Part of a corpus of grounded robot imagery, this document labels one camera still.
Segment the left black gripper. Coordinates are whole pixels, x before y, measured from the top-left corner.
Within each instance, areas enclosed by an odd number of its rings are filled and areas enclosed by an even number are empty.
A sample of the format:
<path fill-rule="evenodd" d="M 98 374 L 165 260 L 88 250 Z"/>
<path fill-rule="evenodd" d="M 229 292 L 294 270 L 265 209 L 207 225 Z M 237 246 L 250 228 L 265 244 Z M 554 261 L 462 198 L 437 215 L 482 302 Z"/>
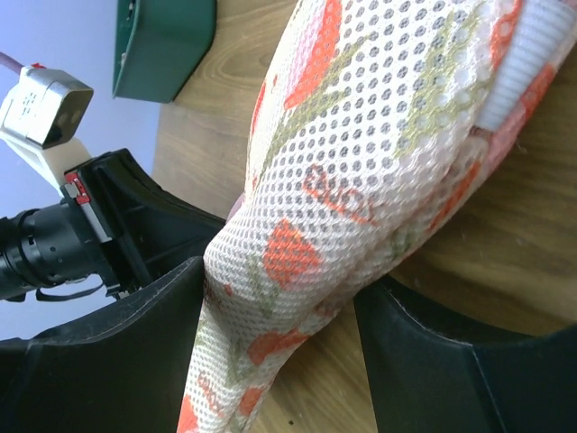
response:
<path fill-rule="evenodd" d="M 221 217 L 164 190 L 126 149 L 68 170 L 52 206 L 1 220 L 1 298 L 22 301 L 96 274 L 133 293 L 204 253 Z"/>

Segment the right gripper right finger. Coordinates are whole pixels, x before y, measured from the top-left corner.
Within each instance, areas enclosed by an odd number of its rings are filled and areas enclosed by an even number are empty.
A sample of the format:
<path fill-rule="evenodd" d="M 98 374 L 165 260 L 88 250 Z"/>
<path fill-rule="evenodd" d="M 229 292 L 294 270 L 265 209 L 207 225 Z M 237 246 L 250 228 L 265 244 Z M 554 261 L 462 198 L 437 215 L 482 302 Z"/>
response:
<path fill-rule="evenodd" d="M 388 276 L 354 308 L 378 431 L 575 431 L 575 327 L 507 331 Z"/>

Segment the pink floral laundry bag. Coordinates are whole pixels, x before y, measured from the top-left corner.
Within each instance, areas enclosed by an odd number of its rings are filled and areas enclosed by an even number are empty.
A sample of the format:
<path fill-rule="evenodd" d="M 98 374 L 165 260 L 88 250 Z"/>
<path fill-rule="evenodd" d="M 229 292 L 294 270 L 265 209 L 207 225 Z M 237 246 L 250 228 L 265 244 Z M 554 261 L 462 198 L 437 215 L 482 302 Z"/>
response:
<path fill-rule="evenodd" d="M 203 256 L 179 431 L 248 430 L 294 351 L 502 162 L 575 42 L 573 1 L 298 2 Z"/>

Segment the green compartment tray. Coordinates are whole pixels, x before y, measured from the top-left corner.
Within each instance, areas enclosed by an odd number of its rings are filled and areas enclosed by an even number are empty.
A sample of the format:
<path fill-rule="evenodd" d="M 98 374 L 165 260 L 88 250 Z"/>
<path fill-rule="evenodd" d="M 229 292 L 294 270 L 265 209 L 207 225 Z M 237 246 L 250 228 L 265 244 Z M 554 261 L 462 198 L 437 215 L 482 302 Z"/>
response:
<path fill-rule="evenodd" d="M 117 3 L 114 97 L 168 104 L 211 48 L 216 0 Z"/>

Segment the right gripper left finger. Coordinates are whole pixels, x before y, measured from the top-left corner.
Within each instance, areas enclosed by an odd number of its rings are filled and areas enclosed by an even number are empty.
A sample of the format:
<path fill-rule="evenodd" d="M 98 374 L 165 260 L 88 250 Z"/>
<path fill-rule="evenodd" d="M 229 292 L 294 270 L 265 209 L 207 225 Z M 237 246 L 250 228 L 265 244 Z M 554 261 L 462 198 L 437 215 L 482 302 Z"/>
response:
<path fill-rule="evenodd" d="M 191 258 L 83 318 L 1 343 L 3 432 L 174 432 L 203 299 Z"/>

